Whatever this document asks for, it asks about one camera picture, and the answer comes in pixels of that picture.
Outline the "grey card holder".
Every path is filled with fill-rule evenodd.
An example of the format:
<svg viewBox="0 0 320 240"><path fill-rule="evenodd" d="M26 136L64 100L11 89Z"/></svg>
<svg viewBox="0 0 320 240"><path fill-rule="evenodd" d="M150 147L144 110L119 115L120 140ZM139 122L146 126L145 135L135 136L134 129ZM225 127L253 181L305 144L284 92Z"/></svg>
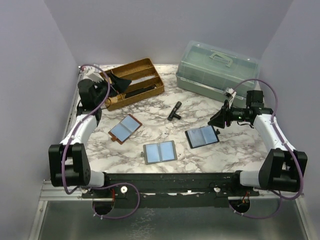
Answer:
<svg viewBox="0 0 320 240"><path fill-rule="evenodd" d="M164 141L143 145L141 155L146 165L176 161L178 159L175 142Z"/></svg>

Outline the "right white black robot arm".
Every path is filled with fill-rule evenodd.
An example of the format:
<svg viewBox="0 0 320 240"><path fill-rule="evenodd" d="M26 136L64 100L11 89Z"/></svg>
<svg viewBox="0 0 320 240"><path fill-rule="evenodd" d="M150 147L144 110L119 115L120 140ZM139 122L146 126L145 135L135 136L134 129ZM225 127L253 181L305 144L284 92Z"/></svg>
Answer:
<svg viewBox="0 0 320 240"><path fill-rule="evenodd" d="M245 108L234 106L236 92L232 88L227 89L224 95L227 99L210 118L208 125L224 129L232 122L248 123L258 131L268 152L259 170L235 172L230 191L236 196L243 195L248 187L297 193L301 189L308 157L286 139L274 111L264 105L263 91L247 91Z"/></svg>

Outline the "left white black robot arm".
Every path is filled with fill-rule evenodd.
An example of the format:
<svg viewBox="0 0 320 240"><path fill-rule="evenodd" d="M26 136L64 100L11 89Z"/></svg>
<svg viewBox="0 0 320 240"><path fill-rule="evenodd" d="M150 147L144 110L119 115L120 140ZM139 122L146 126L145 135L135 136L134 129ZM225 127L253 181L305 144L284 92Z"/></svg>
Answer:
<svg viewBox="0 0 320 240"><path fill-rule="evenodd" d="M84 78L77 84L80 102L76 107L76 122L68 135L48 149L50 180L54 187L91 187L101 198L111 191L107 176L91 170L85 145L102 118L101 106L108 97L124 93L131 80L112 72L107 79L93 81Z"/></svg>

